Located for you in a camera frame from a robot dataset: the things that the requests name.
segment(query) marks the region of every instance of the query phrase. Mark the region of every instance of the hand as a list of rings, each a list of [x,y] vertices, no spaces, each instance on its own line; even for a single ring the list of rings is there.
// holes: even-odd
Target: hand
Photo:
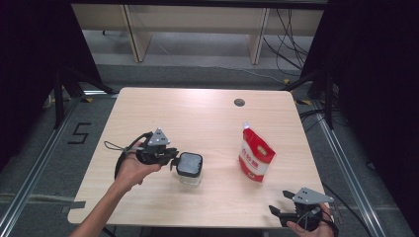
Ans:
[[[320,208],[323,213],[322,218],[330,221],[331,220],[330,209],[327,208],[327,206],[324,203],[320,204]],[[324,221],[320,221],[320,223],[318,224],[318,227],[311,232],[302,229],[298,224],[292,221],[288,221],[287,226],[293,231],[293,233],[295,233],[299,237],[333,237],[334,236],[332,228]]]
[[[137,142],[134,146],[139,146],[141,142]],[[141,185],[143,179],[153,173],[159,171],[161,166],[159,164],[144,165],[135,157],[135,152],[130,151],[124,159],[118,171],[115,185],[120,187],[123,192],[128,192],[135,185]]]

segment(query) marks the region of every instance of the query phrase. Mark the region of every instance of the floor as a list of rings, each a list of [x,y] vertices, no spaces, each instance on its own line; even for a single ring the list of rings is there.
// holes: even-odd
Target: floor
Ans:
[[[281,69],[287,73],[298,73],[296,67],[284,59],[280,58],[277,60],[276,55],[271,52],[266,44],[262,47],[259,63],[252,65],[247,50],[246,37],[241,35],[156,33],[153,35],[144,61],[136,63],[133,61],[126,33],[105,32],[103,35],[102,32],[85,31],[84,34],[94,60],[98,65],[212,68],[253,73],[252,75],[257,74],[255,70],[267,72],[268,70]],[[278,48],[280,45],[280,39],[277,36],[266,36],[266,40],[273,48]],[[312,38],[295,37],[294,41],[301,48],[309,50]],[[281,54],[292,63],[299,65],[293,50],[282,47]],[[271,77],[265,74],[254,76],[264,79]],[[298,99],[303,100],[304,95],[298,94]],[[75,109],[77,118],[70,118],[69,126],[73,123],[75,125],[83,119],[94,119],[96,121],[95,127],[89,127],[89,136],[100,137],[101,129],[103,129],[106,123],[106,113],[110,112],[113,102],[114,100],[95,100],[90,105],[80,104]],[[297,108],[302,113],[312,110],[313,106],[297,105]],[[366,169],[365,164],[368,162],[368,158],[363,153],[350,128],[345,124],[344,118],[338,115],[334,119],[337,124],[341,125],[336,125],[332,135],[336,135],[338,142],[344,144],[345,153],[343,156],[348,156],[349,163],[351,163],[352,169],[354,169],[356,174],[355,178],[364,187],[361,190],[361,195],[365,194],[367,202],[372,204],[374,213],[379,216],[378,226],[373,226],[373,228],[378,228],[378,231],[373,236],[414,236],[377,174],[375,174],[374,170]],[[8,169],[1,174],[0,210],[3,213],[7,210],[14,194],[17,193],[20,186],[27,179],[38,154],[42,152],[42,146],[39,144],[47,143],[47,139],[51,134],[50,125],[53,123],[53,111],[45,110],[45,113],[39,120],[40,125],[34,127],[32,131],[33,136],[28,138],[25,149],[11,160]],[[328,185],[349,204],[344,206],[339,203],[336,206],[332,206],[332,209],[335,210],[336,221],[341,229],[340,236],[368,236],[367,232],[360,227],[358,220],[353,217],[353,214],[348,209],[354,209],[358,214],[362,213],[363,207],[358,204],[357,198],[354,196],[354,192],[359,194],[359,191],[354,190],[351,186],[350,183],[353,180],[346,180],[342,165],[336,158],[336,156],[339,156],[336,155],[338,152],[330,147],[331,141],[327,138],[327,128],[325,128],[324,122],[321,118],[313,116],[307,118],[303,122],[303,126],[306,130],[307,140],[315,157],[320,177],[322,180],[327,181]],[[57,137],[57,139],[60,143],[65,144],[68,142],[66,140],[67,137],[71,137],[71,132],[71,129],[66,129],[62,135],[64,138]],[[89,147],[95,146],[95,139],[87,142],[92,142]],[[61,151],[59,144],[57,147],[53,151],[54,157],[68,157],[68,152],[73,152],[68,151],[68,149]],[[94,151],[92,148],[83,149],[79,147],[77,153],[70,154],[73,156],[83,154],[83,156],[87,157],[86,159],[78,160],[77,164],[71,161],[64,163],[62,160],[54,159],[53,157],[48,161],[38,180],[39,183],[34,188],[34,193],[28,199],[29,205],[22,210],[21,216],[16,220],[15,228],[10,233],[11,236],[28,234],[32,236],[65,236],[67,235],[66,233],[71,232],[74,226],[66,222],[65,216],[68,212],[68,204],[77,192],[77,186],[67,186],[67,182],[69,180],[72,180],[71,182],[74,183],[81,182],[85,170],[78,168],[79,166],[76,165],[83,163],[82,167],[87,167],[89,164],[88,157],[91,157]],[[50,186],[59,187],[59,190],[51,190],[49,189]],[[44,216],[44,218],[53,218],[53,220],[45,224],[42,218],[34,218],[34,216]],[[140,227],[118,227],[117,229],[114,226],[109,228],[117,236],[138,236],[141,229]],[[149,229],[142,229],[143,233],[146,231],[149,231]],[[269,230],[266,233],[269,236],[294,236],[289,230]]]

